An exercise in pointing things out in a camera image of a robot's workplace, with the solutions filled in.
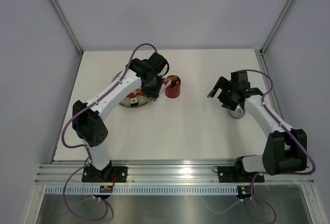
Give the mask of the red cylindrical tin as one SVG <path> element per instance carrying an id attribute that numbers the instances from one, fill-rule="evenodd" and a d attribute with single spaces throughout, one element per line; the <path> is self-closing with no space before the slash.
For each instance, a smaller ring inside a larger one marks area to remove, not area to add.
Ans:
<path id="1" fill-rule="evenodd" d="M 181 79 L 176 75 L 170 75 L 166 79 L 170 79 L 171 81 L 178 79 L 180 80 L 180 86 L 181 86 Z M 165 90 L 166 97 L 177 98 L 180 95 L 180 86 L 177 88 L 172 88 L 170 85 L 168 88 L 166 88 Z"/>

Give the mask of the silver tin lid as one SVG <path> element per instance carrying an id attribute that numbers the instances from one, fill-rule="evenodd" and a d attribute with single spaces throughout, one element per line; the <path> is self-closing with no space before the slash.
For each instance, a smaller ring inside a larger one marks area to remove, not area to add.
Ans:
<path id="1" fill-rule="evenodd" d="M 245 109 L 241 106 L 237 106 L 235 110 L 228 109 L 228 114 L 235 119 L 240 119 L 245 115 Z"/>

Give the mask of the pink metal tongs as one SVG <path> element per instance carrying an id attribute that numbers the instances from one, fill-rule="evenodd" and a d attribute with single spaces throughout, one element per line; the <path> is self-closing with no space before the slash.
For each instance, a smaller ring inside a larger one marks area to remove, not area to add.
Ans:
<path id="1" fill-rule="evenodd" d="M 168 88 L 171 84 L 171 80 L 170 79 L 165 79 L 164 82 L 163 82 L 163 85 L 160 89 L 160 92 L 159 92 L 159 95 L 161 95 L 165 90 L 166 88 Z"/>

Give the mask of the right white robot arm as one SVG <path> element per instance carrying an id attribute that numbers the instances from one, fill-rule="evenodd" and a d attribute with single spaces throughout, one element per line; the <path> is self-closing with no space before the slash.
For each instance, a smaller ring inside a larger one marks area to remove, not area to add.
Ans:
<path id="1" fill-rule="evenodd" d="M 233 118 L 250 114 L 267 138 L 262 154 L 237 158 L 234 175 L 238 180 L 245 181 L 252 173 L 300 174 L 307 168 L 307 134 L 267 106 L 266 94 L 251 87 L 247 70 L 232 72 L 230 79 L 221 76 L 208 97 L 215 97 L 217 92 L 222 107 Z"/>

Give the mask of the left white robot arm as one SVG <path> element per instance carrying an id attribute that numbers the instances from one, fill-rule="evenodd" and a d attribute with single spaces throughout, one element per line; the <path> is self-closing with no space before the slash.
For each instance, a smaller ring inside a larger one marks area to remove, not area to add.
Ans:
<path id="1" fill-rule="evenodd" d="M 99 181 L 105 182 L 111 177 L 110 158 L 103 145 L 108 135 L 104 121 L 136 89 L 156 100 L 164 81 L 160 74 L 163 70 L 169 70 L 169 63 L 157 52 L 148 59 L 132 59 L 128 68 L 101 93 L 86 103 L 78 100 L 73 104 L 72 128 L 86 146 L 94 167 L 93 175 Z"/>

